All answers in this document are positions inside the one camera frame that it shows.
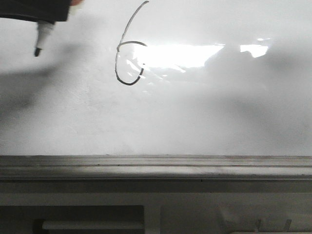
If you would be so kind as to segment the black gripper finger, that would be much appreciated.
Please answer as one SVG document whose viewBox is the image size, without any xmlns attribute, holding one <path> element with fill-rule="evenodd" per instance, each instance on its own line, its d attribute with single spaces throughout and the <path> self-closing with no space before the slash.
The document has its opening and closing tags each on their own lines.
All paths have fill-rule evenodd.
<svg viewBox="0 0 312 234">
<path fill-rule="evenodd" d="M 0 17 L 50 23 L 67 21 L 69 0 L 1 0 Z"/>
</svg>

